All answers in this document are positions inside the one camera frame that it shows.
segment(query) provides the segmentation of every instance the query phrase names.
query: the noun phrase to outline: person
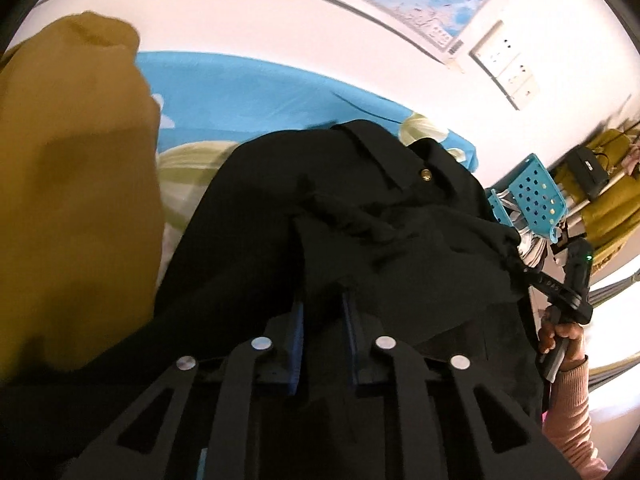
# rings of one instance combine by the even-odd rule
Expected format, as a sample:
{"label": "person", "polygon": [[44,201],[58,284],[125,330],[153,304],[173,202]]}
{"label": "person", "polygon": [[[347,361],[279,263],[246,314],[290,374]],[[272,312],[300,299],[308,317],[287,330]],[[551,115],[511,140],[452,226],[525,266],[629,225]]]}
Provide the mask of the person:
{"label": "person", "polygon": [[570,339],[551,388],[543,434],[580,473],[582,480],[602,480],[609,469],[591,441],[589,357],[585,351],[584,329],[577,323],[553,325],[545,314],[538,336],[542,353],[555,348],[556,336]]}

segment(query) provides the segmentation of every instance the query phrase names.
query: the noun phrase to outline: human hand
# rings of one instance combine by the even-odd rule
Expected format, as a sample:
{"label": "human hand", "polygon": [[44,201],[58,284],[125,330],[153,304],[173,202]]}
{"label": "human hand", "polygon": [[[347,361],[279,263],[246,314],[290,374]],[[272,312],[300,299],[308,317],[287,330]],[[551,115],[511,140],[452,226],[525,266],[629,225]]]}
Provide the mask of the human hand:
{"label": "human hand", "polygon": [[569,338],[564,360],[560,365],[561,372],[568,372],[577,368],[586,361],[584,352],[584,329],[577,323],[565,323],[554,325],[548,320],[548,313],[542,319],[542,327],[538,331],[540,342],[538,349],[547,354],[556,347],[556,335]]}

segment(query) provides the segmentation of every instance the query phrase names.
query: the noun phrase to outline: ribbed cuff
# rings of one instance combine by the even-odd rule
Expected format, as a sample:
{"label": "ribbed cuff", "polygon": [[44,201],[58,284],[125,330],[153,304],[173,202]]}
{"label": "ribbed cuff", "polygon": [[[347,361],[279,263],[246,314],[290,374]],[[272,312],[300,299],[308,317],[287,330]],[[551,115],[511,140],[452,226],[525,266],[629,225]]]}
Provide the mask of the ribbed cuff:
{"label": "ribbed cuff", "polygon": [[575,409],[589,398],[589,357],[568,372],[558,372],[551,387],[550,407]]}

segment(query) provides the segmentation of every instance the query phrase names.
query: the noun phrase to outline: mustard yellow fabric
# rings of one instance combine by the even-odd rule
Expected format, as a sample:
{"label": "mustard yellow fabric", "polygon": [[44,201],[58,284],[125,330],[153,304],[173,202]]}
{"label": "mustard yellow fabric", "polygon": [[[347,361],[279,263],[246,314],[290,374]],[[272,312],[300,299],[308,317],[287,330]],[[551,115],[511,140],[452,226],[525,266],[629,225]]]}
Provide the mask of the mustard yellow fabric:
{"label": "mustard yellow fabric", "polygon": [[[610,174],[619,171],[629,145],[629,137],[618,130],[607,130],[587,143],[595,153],[607,155],[608,158],[597,158]],[[564,186],[576,203],[587,198],[565,164],[558,168],[555,181]],[[580,214],[587,240],[596,249],[592,270],[595,273],[615,256],[640,225],[640,180],[637,172],[633,176],[625,175]]]}
{"label": "mustard yellow fabric", "polygon": [[0,60],[0,381],[81,367],[152,317],[160,111],[138,45],[86,12]]}

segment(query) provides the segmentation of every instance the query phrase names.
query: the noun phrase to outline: power socket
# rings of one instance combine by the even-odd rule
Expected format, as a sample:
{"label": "power socket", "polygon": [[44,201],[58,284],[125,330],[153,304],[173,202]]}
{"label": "power socket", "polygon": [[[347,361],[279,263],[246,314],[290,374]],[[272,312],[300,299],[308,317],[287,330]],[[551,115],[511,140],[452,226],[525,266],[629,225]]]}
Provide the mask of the power socket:
{"label": "power socket", "polygon": [[516,110],[523,110],[539,93],[538,82],[535,77],[531,76],[509,97],[509,101]]}
{"label": "power socket", "polygon": [[513,95],[532,76],[529,63],[520,54],[496,78],[505,94]]}
{"label": "power socket", "polygon": [[504,23],[498,22],[480,43],[473,47],[469,55],[497,78],[520,54],[520,49],[511,38]]}

